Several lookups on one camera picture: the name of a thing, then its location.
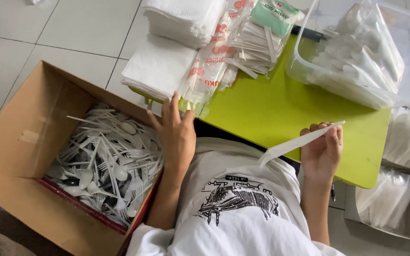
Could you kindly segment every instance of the white t-shirt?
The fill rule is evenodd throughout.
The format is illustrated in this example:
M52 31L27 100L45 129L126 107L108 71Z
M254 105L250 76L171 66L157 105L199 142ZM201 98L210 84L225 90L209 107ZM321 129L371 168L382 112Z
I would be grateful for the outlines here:
M127 256L343 256L312 242L292 166L260 169L262 152L218 138L198 138L185 176L175 229L141 224Z

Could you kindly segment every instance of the plastic container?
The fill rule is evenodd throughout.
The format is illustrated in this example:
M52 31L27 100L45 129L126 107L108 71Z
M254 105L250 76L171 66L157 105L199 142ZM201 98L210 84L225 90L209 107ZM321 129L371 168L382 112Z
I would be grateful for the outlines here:
M327 26L336 26L348 10L354 4L359 3L361 2L352 0L340 2L315 0L313 2L298 34L294 53L286 65L286 73L290 77L305 84L312 84L310 79L307 79L312 73L319 73L331 77L334 75L332 71L311 62L317 55L317 50L321 47L321 43L309 39L307 33L304 33L304 28L323 32L323 29ZM355 84L352 84L352 86L349 86L349 84L341 86L342 84L340 82L336 82L336 84L333 85L318 85L334 94L374 109L396 108L410 105L410 11L386 3L383 0L373 1L373 3L379 5L380 12L388 26L390 35L404 61L405 69L401 81L398 84L398 92L392 93L382 91L379 88L364 87ZM378 102L381 100L380 98L367 97L368 94L383 94L388 100L387 98L382 99L383 103L381 104L381 102Z

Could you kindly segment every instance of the person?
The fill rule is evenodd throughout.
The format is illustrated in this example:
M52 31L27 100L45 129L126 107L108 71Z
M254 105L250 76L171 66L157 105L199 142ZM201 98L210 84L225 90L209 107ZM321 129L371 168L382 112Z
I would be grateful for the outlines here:
M128 256L343 254L330 247L327 211L343 150L331 128L301 148L303 191L280 159L263 168L263 152L219 138L196 138L194 113L180 119L178 94L164 101L162 124L148 111L163 145L164 171L145 224ZM333 123L312 124L305 135Z

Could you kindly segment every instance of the lime green table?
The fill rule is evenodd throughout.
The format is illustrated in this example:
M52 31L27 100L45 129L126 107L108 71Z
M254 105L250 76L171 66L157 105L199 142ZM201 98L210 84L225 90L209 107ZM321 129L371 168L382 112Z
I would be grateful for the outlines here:
M345 120L345 146L336 178L374 187L390 110L376 111L288 77L285 66L296 40L296 36L289 39L270 80L264 76L254 80L240 71L231 88L215 93L202 120L264 148L299 137L300 130L312 123ZM299 161L300 150L286 157Z

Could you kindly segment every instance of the clear plastic bag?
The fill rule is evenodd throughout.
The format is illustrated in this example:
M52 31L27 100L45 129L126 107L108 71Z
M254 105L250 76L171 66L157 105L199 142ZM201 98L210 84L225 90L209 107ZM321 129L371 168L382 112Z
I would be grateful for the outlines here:
M375 228L402 234L410 202L410 175L381 166L376 186L355 190L360 220Z
M385 18L369 0L355 4L336 26L324 29L326 39L311 60L323 69L307 80L374 109L406 104L398 95L405 63Z
M410 109L392 109L382 157L410 167Z
M210 101L223 77L227 67L227 58L233 57L235 51L230 46L232 35L237 26L250 14L254 0L230 0L216 27L215 34L206 47L199 50L196 60L187 74L185 84L179 88L182 96L181 110L195 110L202 113L204 106ZM230 70L226 76L226 84L233 83L236 73Z
M296 21L304 14L285 1L260 0L241 26L231 46L233 64L257 78L273 70Z

